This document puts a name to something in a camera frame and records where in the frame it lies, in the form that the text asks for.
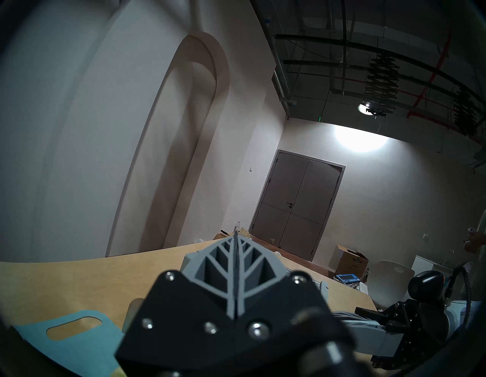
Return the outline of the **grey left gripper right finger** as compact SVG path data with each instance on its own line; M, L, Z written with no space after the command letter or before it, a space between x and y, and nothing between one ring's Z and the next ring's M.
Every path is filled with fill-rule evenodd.
M249 238L235 235L235 318L252 307L289 271L270 250Z

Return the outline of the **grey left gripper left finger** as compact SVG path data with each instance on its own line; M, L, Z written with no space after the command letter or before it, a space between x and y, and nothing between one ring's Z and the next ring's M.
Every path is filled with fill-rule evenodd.
M235 234L184 256L181 273L235 318Z

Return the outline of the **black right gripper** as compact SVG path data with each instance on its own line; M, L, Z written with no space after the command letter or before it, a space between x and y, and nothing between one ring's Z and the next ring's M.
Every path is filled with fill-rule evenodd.
M371 355L374 369L394 371L417 366L441 349L450 323L436 303L397 302L383 312L356 307L334 311L354 339L354 351Z

